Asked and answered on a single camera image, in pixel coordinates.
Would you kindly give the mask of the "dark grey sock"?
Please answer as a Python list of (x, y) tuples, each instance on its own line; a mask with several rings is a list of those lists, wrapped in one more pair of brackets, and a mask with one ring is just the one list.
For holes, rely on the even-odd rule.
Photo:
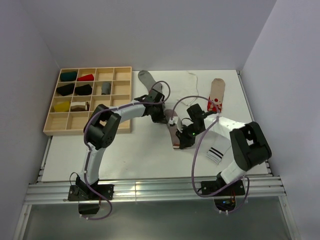
[(102, 95), (110, 95), (111, 94), (111, 86), (112, 84), (108, 81), (104, 82), (101, 86), (101, 94)]

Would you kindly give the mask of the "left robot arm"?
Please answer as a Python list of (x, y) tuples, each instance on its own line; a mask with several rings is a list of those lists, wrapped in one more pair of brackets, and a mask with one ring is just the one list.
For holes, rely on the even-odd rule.
[(83, 140), (87, 155), (79, 179), (84, 182), (79, 194), (86, 200), (96, 197), (99, 169), (104, 152), (115, 140), (119, 125), (134, 118), (150, 116), (154, 123), (165, 123), (165, 96), (151, 89), (147, 95), (135, 98), (128, 104), (107, 107), (98, 105), (84, 127)]

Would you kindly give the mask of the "beige sock with rust stripes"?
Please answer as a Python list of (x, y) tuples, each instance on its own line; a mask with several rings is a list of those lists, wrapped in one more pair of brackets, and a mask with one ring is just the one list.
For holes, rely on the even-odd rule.
[(176, 127), (170, 127), (169, 123), (168, 123), (169, 118), (172, 118), (172, 117), (175, 117), (175, 116), (179, 117), (179, 116), (172, 109), (166, 109), (164, 111), (164, 115), (165, 115), (166, 120), (167, 120), (167, 128), (168, 128), (169, 133), (170, 133), (172, 147), (173, 147), (173, 149), (179, 149), (180, 141), (179, 141), (178, 137), (176, 136), (177, 129), (176, 129)]

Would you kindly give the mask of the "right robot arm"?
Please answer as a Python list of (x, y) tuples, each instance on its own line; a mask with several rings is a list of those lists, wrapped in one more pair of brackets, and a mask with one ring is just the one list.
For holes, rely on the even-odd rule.
[(173, 116), (169, 120), (171, 127), (176, 127), (175, 135), (179, 139), (179, 148), (193, 146), (196, 136), (213, 131), (220, 136), (218, 144), (226, 141), (230, 144), (233, 160), (227, 168), (218, 173), (215, 180), (217, 191), (229, 194), (234, 182), (243, 177), (250, 169), (262, 164), (272, 156), (271, 148), (260, 125), (255, 122), (243, 123), (219, 116), (214, 110), (203, 111), (198, 104), (187, 109), (191, 124), (182, 124), (182, 120)]

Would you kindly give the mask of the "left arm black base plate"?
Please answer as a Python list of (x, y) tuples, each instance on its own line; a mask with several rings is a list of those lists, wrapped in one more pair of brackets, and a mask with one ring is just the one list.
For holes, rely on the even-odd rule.
[[(93, 187), (93, 189), (104, 196), (108, 200), (113, 199), (114, 185), (113, 184), (98, 184)], [(69, 188), (69, 193), (67, 200), (69, 202), (78, 202), (78, 201), (97, 201), (102, 198), (96, 193), (88, 190), (88, 193), (83, 192), (78, 186), (71, 185)]]

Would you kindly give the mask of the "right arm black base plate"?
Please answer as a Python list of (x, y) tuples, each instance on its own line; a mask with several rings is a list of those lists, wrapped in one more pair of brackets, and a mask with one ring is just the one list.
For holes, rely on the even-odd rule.
[[(218, 186), (216, 180), (205, 180), (200, 182), (200, 192), (202, 195), (209, 195), (216, 191), (218, 191), (221, 186)], [(242, 180), (238, 180), (232, 185), (226, 187), (222, 191), (218, 192), (216, 196), (218, 197), (231, 197), (235, 196), (244, 196), (246, 194), (246, 190)]]

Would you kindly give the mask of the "plain white sock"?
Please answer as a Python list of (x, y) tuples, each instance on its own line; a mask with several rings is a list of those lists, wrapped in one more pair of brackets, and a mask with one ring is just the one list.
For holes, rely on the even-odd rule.
[(193, 72), (186, 71), (182, 77), (181, 83), (178, 84), (177, 100), (187, 96), (198, 96), (198, 76)]

